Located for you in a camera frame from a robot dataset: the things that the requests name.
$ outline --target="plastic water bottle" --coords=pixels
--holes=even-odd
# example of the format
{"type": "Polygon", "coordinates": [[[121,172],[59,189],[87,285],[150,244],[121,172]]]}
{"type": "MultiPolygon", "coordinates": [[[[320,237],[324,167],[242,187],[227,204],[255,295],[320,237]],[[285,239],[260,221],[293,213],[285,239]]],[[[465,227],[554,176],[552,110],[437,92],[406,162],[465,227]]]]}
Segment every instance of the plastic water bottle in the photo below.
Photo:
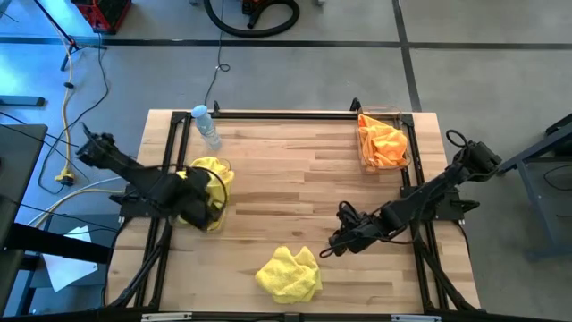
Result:
{"type": "Polygon", "coordinates": [[[208,148],[213,150],[221,148],[221,138],[216,132],[215,123],[213,122],[213,119],[211,119],[211,115],[207,112],[207,107],[196,106],[190,114],[195,119],[195,125],[203,136],[203,139],[205,139],[208,148]]]}

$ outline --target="orange cloth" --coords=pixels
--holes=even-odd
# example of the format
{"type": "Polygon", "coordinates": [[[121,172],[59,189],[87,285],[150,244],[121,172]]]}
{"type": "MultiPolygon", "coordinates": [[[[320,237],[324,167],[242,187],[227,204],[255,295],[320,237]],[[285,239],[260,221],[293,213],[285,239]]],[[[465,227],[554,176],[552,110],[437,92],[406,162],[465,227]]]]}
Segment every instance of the orange cloth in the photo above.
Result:
{"type": "Polygon", "coordinates": [[[402,130],[361,114],[358,118],[361,153],[368,165],[405,165],[408,138],[402,130]]]}

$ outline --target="red equipment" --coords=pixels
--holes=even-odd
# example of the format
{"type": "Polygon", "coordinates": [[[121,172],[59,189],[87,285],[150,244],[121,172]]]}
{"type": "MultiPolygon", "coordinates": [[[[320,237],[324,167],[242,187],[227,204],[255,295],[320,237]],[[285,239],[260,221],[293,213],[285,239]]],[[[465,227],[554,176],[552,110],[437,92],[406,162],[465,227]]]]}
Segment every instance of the red equipment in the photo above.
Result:
{"type": "Polygon", "coordinates": [[[71,0],[93,32],[114,35],[122,24],[131,0],[71,0]]]}

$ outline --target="bottle cap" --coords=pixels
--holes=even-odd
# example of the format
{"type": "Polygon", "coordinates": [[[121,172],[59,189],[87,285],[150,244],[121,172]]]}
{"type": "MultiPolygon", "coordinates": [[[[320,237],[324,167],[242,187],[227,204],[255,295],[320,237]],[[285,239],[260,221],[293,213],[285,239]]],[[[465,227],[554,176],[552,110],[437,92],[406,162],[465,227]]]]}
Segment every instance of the bottle cap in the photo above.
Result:
{"type": "Polygon", "coordinates": [[[195,106],[195,108],[190,111],[190,115],[194,118],[198,118],[206,114],[208,107],[206,106],[195,106]]]}

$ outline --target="butcher block tabletop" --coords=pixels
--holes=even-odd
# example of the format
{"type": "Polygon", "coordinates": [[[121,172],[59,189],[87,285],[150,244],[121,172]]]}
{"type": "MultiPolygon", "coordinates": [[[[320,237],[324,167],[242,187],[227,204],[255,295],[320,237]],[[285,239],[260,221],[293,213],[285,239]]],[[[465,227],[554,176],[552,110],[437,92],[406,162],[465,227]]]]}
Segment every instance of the butcher block tabletop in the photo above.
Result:
{"type": "MultiPolygon", "coordinates": [[[[172,112],[149,111],[139,149],[141,164],[163,163],[172,112]]],[[[436,114],[413,116],[428,181],[447,165],[442,136],[436,114]]],[[[236,177],[230,187],[227,216],[215,233],[202,233],[188,225],[174,227],[161,311],[423,311],[411,245],[376,242],[359,254],[318,256],[340,226],[336,217],[340,201],[370,212],[399,197],[399,171],[362,174],[357,121],[216,119],[215,123],[223,147],[209,150],[193,124],[185,163],[212,156],[231,165],[236,177]],[[255,273],[281,245],[293,254],[307,246],[314,254],[324,289],[311,302],[277,304],[257,285],[255,273]]],[[[178,131],[173,162],[181,127],[178,131]]],[[[415,184],[413,171],[410,176],[415,184]]],[[[108,273],[106,302],[116,299],[138,271],[149,223],[149,219],[136,218],[120,233],[108,273]]],[[[478,307],[463,234],[453,223],[434,222],[434,226],[444,271],[468,302],[478,307]]],[[[410,238],[405,232],[398,240],[410,238]]],[[[433,275],[427,271],[432,301],[437,303],[433,275]]],[[[155,273],[153,269],[150,274],[146,302],[155,273]]]]}

